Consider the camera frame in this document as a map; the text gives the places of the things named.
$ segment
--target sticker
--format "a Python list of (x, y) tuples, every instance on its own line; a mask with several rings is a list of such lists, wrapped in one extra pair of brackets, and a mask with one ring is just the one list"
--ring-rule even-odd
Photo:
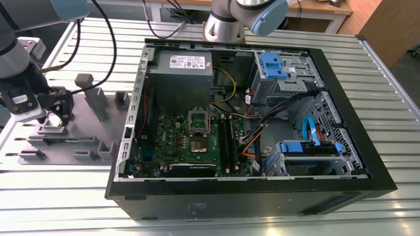
[(247, 105), (250, 104), (250, 96), (249, 96), (249, 95), (245, 96), (245, 103), (246, 103)]
[(295, 70), (294, 70), (293, 67), (285, 67), (285, 68), (283, 68), (283, 71), (285, 71), (285, 72), (294, 72), (294, 73), (295, 73)]
[(205, 69), (205, 58), (194, 56), (171, 56), (169, 68)]
[(271, 151), (271, 148), (266, 146), (262, 153), (269, 153), (270, 151)]
[(257, 164), (255, 161), (253, 161), (251, 167), (254, 168), (255, 171), (259, 171), (259, 164)]
[(11, 101), (13, 101), (14, 104), (23, 103), (23, 102), (27, 101), (27, 96), (26, 95), (21, 95), (21, 96), (13, 97)]

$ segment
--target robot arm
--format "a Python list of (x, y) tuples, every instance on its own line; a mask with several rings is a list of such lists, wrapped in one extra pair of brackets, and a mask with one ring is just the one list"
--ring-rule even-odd
[(243, 26), (257, 36), (281, 24), (289, 5), (285, 0), (211, 0), (203, 35), (210, 42), (243, 42)]
[(15, 32), (87, 15), (85, 0), (0, 0), (0, 94), (15, 121), (26, 122), (45, 116), (39, 94), (50, 87), (31, 62)]

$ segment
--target aluminum table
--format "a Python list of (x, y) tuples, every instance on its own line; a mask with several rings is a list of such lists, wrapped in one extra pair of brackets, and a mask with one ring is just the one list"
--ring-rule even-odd
[[(131, 90), (143, 39), (151, 37), (145, 22), (111, 20), (118, 44), (114, 73), (101, 86), (106, 92)], [(177, 24), (153, 23), (159, 35)], [(70, 24), (45, 66), (62, 63), (74, 48)], [(354, 36), (275, 31), (249, 44), (322, 49), (374, 143), (398, 190), (362, 200), (327, 215), (135, 222), (103, 199), (109, 167), (18, 165), (18, 153), (33, 131), (30, 124), (9, 121), (0, 136), (0, 234), (42, 235), (418, 235), (420, 232), (420, 112), (365, 41)], [(202, 29), (186, 25), (173, 38), (201, 40)], [(82, 22), (81, 47), (63, 70), (46, 74), (51, 86), (75, 89), (78, 72), (101, 80), (111, 61), (105, 22)]]

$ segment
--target power cord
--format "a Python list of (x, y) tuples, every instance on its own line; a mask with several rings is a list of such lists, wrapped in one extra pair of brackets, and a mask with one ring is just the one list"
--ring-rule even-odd
[(189, 21), (189, 23), (193, 24), (191, 18), (186, 14), (186, 11), (182, 9), (181, 5), (177, 3), (177, 0), (173, 0), (175, 5), (169, 0), (166, 0), (166, 2), (182, 13), (182, 15), (183, 15), (185, 19)]
[(175, 32), (178, 32), (178, 31), (183, 28), (183, 26), (185, 26), (185, 21), (182, 21), (182, 22), (177, 25), (175, 30), (174, 30), (167, 36), (158, 36), (158, 35), (154, 33), (153, 29), (151, 29), (151, 24), (150, 24), (150, 21), (149, 21), (149, 17), (147, 17), (147, 15), (146, 15), (146, 10), (145, 10), (145, 8), (146, 8), (146, 7), (145, 7), (145, 0), (142, 0), (142, 10), (143, 10), (145, 21), (146, 21), (146, 24), (147, 24), (147, 26), (149, 26), (149, 29), (150, 29), (151, 34), (153, 34), (157, 38), (159, 38), (159, 39), (170, 38), (170, 37), (175, 34)]
[(75, 39), (74, 50), (73, 50), (73, 53), (70, 55), (70, 58), (67, 58), (66, 62), (63, 62), (62, 65), (55, 65), (55, 66), (51, 66), (51, 67), (45, 68), (45, 69), (38, 69), (37, 74), (42, 74), (42, 73), (46, 73), (49, 71), (59, 70), (73, 61), (74, 56), (75, 56), (77, 51), (78, 51), (78, 46), (79, 46), (79, 37), (81, 37), (79, 35), (81, 35), (81, 24), (79, 24), (79, 20), (77, 20), (77, 39)]
[(110, 76), (110, 74), (111, 74), (111, 72), (113, 72), (113, 68), (114, 68), (114, 66), (115, 66), (115, 62), (117, 62), (117, 40), (115, 40), (115, 36), (114, 36), (114, 34), (113, 34), (113, 29), (111, 29), (111, 26), (110, 26), (110, 22), (109, 22), (107, 16), (106, 16), (106, 14), (105, 14), (102, 8), (101, 8), (99, 5), (97, 4), (97, 1), (95, 1), (95, 0), (91, 0), (91, 3), (94, 4), (94, 6), (95, 6), (95, 8), (97, 8), (97, 10), (98, 10), (98, 12), (99, 12), (99, 14), (102, 15), (102, 18), (103, 18), (103, 20), (105, 20), (105, 22), (106, 22), (106, 26), (107, 26), (107, 29), (109, 29), (110, 38), (111, 38), (111, 44), (113, 44), (113, 58), (111, 58), (110, 68), (109, 68), (109, 71), (107, 71), (107, 74), (106, 74), (105, 78), (103, 78), (97, 84), (94, 84), (94, 85), (91, 85), (91, 86), (89, 86), (89, 87), (85, 87), (85, 88), (82, 88), (82, 89), (78, 89), (78, 90), (75, 90), (75, 91), (71, 91), (71, 92), (69, 92), (69, 93), (65, 93), (65, 94), (57, 96), (55, 99), (63, 98), (63, 97), (70, 96), (70, 95), (73, 95), (73, 94), (75, 94), (75, 93), (87, 91), (87, 90), (90, 90), (90, 89), (98, 87), (98, 86), (99, 86), (102, 83), (105, 83), (106, 80), (109, 79), (109, 76)]

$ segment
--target yellow wire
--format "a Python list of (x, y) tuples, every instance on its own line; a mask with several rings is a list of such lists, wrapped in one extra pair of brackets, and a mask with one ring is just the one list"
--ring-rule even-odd
[(226, 99), (210, 102), (210, 104), (217, 104), (217, 103), (223, 103), (225, 101), (230, 100), (230, 98), (234, 96), (234, 94), (235, 94), (235, 82), (234, 82), (231, 76), (229, 75), (229, 73), (225, 70), (219, 69), (218, 67), (213, 67), (213, 69), (219, 70), (229, 77), (229, 79), (231, 81), (231, 84), (233, 84), (233, 91), (231, 91), (230, 96)]

